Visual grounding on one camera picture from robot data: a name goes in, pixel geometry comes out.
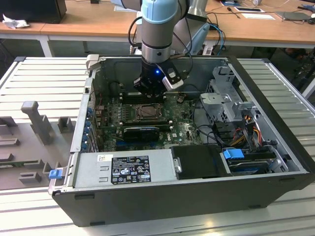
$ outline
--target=computer case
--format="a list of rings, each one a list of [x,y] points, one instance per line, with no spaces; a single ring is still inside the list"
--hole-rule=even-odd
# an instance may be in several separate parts
[[[2,0],[2,14],[14,20],[58,24],[66,12],[65,0]]]

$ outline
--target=wooden desk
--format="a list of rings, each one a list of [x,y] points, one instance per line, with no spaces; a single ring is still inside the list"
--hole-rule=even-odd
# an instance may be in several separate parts
[[[274,0],[263,0],[267,6],[279,6],[284,2]],[[301,6],[302,1],[291,0],[281,8],[268,8],[259,6],[264,11],[296,11],[297,6]],[[211,11],[222,6],[217,1],[209,1],[206,10]],[[215,13],[229,13],[226,7],[213,10]],[[239,46],[266,46],[266,47],[296,47],[312,48],[315,46],[315,26],[308,23],[302,25],[290,21],[282,21],[276,13],[268,13],[275,20],[247,19],[242,14],[238,14],[238,19],[234,14],[217,14],[220,29],[225,32],[227,45]],[[212,22],[216,22],[214,14],[209,14]],[[209,32],[207,40],[218,39],[218,33]]]
[[[135,12],[114,11],[111,2],[90,4],[89,1],[66,0],[67,12],[60,24],[46,24],[42,34],[74,36],[127,37]]]
[[[284,2],[263,0],[264,5],[279,6]],[[261,6],[265,11],[295,11],[302,1],[291,0],[280,8]],[[110,2],[90,4],[89,1],[75,2],[66,0],[67,13],[60,24],[33,23],[30,28],[8,29],[0,25],[0,38],[37,39],[46,57],[52,57],[50,40],[71,41],[115,41],[127,42],[127,31],[136,17],[134,12],[114,11]],[[216,0],[208,0],[206,10],[221,7]],[[229,13],[226,7],[214,10],[215,13]],[[217,14],[220,28],[225,32],[226,45],[312,48],[315,46],[315,26],[304,23],[295,24],[281,21],[275,13],[275,20],[246,19],[238,14]],[[215,22],[213,14],[209,18]],[[212,47],[218,39],[216,31],[210,31],[206,45]]]
[[[0,33],[14,33],[14,34],[40,34],[40,30],[45,23],[29,23],[30,27],[11,29],[5,24],[0,24]]]

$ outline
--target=white sticker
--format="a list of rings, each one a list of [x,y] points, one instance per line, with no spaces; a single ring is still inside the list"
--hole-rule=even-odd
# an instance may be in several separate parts
[[[3,165],[3,166],[0,166],[0,169],[1,169],[1,168],[3,168],[3,169],[4,169],[4,168],[12,168],[12,167],[13,167],[12,165]]]
[[[98,155],[97,161],[112,161],[113,154]]]
[[[140,178],[150,178],[150,175],[140,175]]]

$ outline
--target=motherboard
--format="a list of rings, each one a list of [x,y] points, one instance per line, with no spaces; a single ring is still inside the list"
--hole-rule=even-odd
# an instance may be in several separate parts
[[[168,94],[161,103],[113,97],[96,108],[100,151],[165,149],[202,144],[192,122],[193,100]]]

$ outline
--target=paper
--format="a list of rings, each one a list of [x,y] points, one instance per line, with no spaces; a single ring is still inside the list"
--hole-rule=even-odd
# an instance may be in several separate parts
[[[242,13],[247,19],[275,20],[271,15]]]
[[[4,23],[7,27],[9,27],[11,29],[23,28],[23,27],[30,26],[30,25],[28,25],[28,23],[25,20],[13,20],[13,19],[6,17],[4,14],[3,14],[2,23]]]
[[[128,8],[123,8],[121,6],[115,6],[114,11],[129,11],[129,12],[136,12],[135,10],[128,9]]]

